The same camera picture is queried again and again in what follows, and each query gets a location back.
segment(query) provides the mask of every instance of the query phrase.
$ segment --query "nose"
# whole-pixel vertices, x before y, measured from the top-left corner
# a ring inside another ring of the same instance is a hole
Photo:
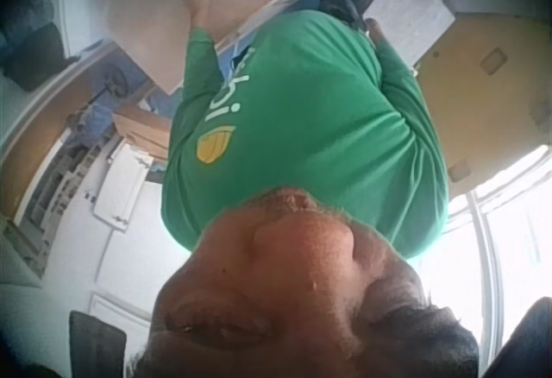
[[[251,249],[250,273],[262,279],[263,288],[272,295],[295,303],[305,292],[314,304],[322,297],[336,299],[358,277],[353,233],[327,214],[293,212],[262,225],[254,233]]]

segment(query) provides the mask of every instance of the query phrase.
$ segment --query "cabinet door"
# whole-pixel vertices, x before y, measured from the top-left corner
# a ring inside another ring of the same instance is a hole
[[[153,162],[151,156],[125,143],[113,160],[97,196],[96,217],[116,230],[125,231]]]
[[[160,289],[189,255],[163,224],[161,185],[146,182],[129,228],[111,235],[97,285],[136,312],[151,316]]]

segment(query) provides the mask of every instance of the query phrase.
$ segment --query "green long-sleeve shirt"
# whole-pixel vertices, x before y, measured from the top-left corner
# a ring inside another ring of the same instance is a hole
[[[217,214],[278,186],[373,226],[405,258],[439,236],[441,148],[391,46],[301,11],[263,27],[224,85],[213,40],[192,31],[163,186],[166,227],[194,249]]]

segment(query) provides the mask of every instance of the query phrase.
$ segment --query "man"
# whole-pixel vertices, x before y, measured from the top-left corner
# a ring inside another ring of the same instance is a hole
[[[342,1],[323,6],[339,20],[268,23],[223,85],[209,0],[185,0],[162,214],[193,254],[136,376],[477,376],[474,337],[403,260],[446,218],[439,142],[409,69]]]

